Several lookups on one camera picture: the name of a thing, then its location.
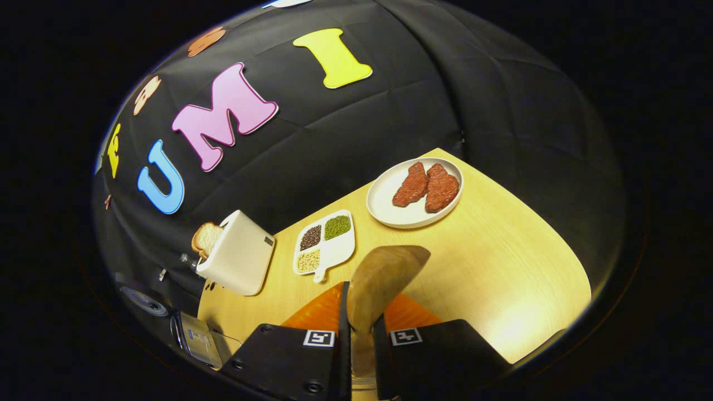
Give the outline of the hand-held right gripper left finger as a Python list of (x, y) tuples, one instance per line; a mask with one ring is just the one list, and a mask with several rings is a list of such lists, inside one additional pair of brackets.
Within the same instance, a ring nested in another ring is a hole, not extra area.
[(349, 323), (340, 287), (336, 330), (260, 324), (219, 373), (254, 400), (351, 400)]

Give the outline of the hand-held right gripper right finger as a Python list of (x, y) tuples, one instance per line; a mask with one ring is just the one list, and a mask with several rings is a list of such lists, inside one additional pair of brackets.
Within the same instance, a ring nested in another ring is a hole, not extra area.
[(464, 319), (443, 321), (400, 294), (372, 330), (380, 400), (471, 400), (507, 373), (505, 360)]

